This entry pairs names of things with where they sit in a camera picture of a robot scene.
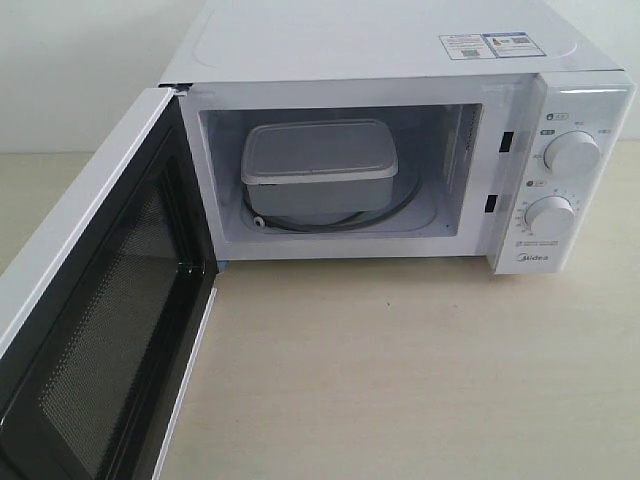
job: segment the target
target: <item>timer knob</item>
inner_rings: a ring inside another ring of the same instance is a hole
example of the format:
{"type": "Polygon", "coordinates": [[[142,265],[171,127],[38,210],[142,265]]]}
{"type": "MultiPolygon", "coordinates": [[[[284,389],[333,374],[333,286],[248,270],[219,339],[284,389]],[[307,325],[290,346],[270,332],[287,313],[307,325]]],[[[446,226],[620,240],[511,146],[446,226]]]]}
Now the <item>timer knob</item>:
{"type": "Polygon", "coordinates": [[[527,209],[524,221],[536,237],[554,238],[571,230],[575,216],[566,198],[545,197],[527,209]]]}
{"type": "Polygon", "coordinates": [[[549,144],[544,152],[544,164],[559,178],[580,177],[595,168],[601,155],[591,135],[569,132],[549,144]]]}

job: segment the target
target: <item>white wall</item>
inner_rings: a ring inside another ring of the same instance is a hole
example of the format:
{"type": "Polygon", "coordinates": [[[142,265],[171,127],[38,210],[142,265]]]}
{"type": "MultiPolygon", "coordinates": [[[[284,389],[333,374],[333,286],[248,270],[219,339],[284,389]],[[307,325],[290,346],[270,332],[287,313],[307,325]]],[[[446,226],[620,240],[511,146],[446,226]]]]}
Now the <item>white wall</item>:
{"type": "MultiPolygon", "coordinates": [[[[640,0],[547,1],[640,80],[640,0]]],[[[95,150],[203,3],[0,0],[0,152],[95,150]]]]}

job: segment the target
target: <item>plastic container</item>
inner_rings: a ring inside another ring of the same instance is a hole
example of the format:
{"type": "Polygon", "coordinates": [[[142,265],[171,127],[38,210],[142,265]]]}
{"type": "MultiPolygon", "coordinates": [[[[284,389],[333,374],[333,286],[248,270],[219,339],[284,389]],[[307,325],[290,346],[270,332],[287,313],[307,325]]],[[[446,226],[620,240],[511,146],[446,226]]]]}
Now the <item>plastic container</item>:
{"type": "Polygon", "coordinates": [[[251,206],[265,216],[379,210],[396,173],[391,132],[369,119],[260,126],[242,157],[251,206]]]}

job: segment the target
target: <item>midea logo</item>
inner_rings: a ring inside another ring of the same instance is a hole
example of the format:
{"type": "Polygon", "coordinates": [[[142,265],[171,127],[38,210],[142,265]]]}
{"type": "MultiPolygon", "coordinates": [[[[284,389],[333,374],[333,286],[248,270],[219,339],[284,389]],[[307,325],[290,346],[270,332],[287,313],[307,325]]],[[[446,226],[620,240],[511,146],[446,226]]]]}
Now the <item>midea logo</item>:
{"type": "Polygon", "coordinates": [[[521,253],[516,258],[519,262],[542,262],[549,260],[547,255],[529,255],[528,253],[521,253]]]}

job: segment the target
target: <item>open door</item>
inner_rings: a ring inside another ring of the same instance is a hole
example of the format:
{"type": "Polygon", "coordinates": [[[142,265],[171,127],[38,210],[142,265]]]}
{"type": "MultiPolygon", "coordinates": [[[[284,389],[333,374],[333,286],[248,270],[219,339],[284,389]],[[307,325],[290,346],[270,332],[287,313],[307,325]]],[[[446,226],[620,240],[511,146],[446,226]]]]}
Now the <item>open door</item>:
{"type": "Polygon", "coordinates": [[[216,273],[177,98],[146,90],[0,279],[2,479],[157,477],[216,273]]]}

